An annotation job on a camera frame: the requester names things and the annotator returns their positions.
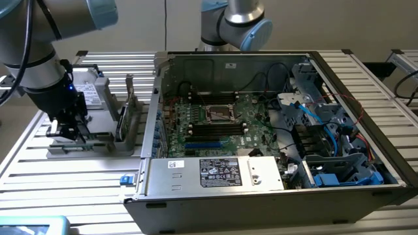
aluminum extrusion table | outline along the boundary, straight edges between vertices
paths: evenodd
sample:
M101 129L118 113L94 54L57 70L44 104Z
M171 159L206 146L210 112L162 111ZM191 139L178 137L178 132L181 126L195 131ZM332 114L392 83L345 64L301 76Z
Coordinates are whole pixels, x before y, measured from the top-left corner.
M393 93L354 55L340 50L320 53L404 158L418 171L417 116L402 101L393 98ZM135 93L139 100L147 103L154 81L153 57L153 52L89 52L86 56L78 57L77 62L99 65L111 80L111 91L121 98L127 96L126 74L134 74ZM138 153L142 148L147 106L143 112L138 130ZM139 169L139 155L47 159L47 146L52 143L46 138L48 125L46 114L39 112L0 165L0 216L59 214L67 216L73 234L142 234L121 203L121 199L131 196L135 189L121 189L119 186L121 177ZM381 208L356 224L226 232L231 235L417 233L418 198L402 206Z

green circuit board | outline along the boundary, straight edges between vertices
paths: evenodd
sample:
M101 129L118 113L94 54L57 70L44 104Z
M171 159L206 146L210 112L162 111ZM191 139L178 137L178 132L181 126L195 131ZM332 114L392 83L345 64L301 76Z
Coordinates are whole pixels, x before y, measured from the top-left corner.
M278 156L280 152L278 144L276 142L268 142L272 140L274 131L272 128L262 125L255 119L257 113L265 112L265 106L262 102L255 102L258 96L242 95L233 104L235 120L219 120L223 123L242 123L246 122L249 131L243 135L221 136L221 148L211 149L194 149L195 155L193 157L203 156L238 156L247 155L249 151L258 148L265 156ZM190 137L187 132L190 123L209 124L206 117L206 106L193 105L186 102L177 102L174 104L175 117L177 117L177 129L171 127L171 138L169 144L169 157L185 157L186 156L186 137Z

white label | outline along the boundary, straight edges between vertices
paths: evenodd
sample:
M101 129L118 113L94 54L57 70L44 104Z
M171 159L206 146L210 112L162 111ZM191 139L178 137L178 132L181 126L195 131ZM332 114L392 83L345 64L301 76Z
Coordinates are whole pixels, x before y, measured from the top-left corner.
M169 161L169 168L183 168L185 161Z
M85 93L85 99L87 105L101 105L101 97L94 84L74 85L79 92Z
M227 63L225 64L226 69L237 69L237 64L235 63Z

teal object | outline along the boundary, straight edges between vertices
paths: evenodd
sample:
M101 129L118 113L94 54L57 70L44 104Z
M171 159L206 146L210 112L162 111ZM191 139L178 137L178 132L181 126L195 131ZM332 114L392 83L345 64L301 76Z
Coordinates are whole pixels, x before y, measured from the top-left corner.
M0 0L0 19L15 9L22 0Z
M254 26L254 29L247 34L239 49L242 51L251 51L262 49L263 45L269 41L273 31L273 23L269 19L262 19Z
M119 15L115 0L87 0L87 5L97 29L117 24Z
M66 216L0 216L0 231L4 226L48 227L46 235L70 235Z

metal frame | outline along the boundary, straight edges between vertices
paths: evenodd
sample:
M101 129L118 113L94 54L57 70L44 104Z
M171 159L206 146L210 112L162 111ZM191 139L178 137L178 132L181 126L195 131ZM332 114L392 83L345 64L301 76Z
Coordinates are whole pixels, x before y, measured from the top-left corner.
M320 51L320 54L353 96L361 101L372 120L409 165L418 171L418 128L408 113L400 110L393 100L382 94L384 84L374 82L368 70L340 50ZM150 101L151 89L145 84L154 81L154 68L138 70L139 67L106 67L105 70L102 65L153 65L153 58L154 53L141 52L89 53L85 56L85 59L90 60L86 63L98 63L105 75L111 79L111 85L125 83L125 80L118 79L125 77L123 72L142 71L134 73L134 85L137 92L139 91L139 99L146 102ZM111 86L111 91L118 92L118 88ZM42 148L46 141L42 137L46 129L43 124L48 125L48 122L44 122L42 113L38 113L0 165L0 215L62 214L67 216L73 230L79 234L141 234L138 225L121 204L123 198L134 196L135 189L119 187L121 176L138 171L142 164L138 157L50 161ZM139 133L143 132L145 123L139 129ZM226 234L310 234L316 231L321 234L374 235L376 231L380 231L381 235L406 235L416 234L418 230L417 218L418 198L401 206L381 208L356 224L249 230Z
M394 65L405 72L405 74L410 74L418 70L418 50L392 50L392 54L386 60L386 62L394 63ZM418 75L413 76L416 79L416 86L418 86ZM409 108L412 110L417 110L417 100L413 100Z

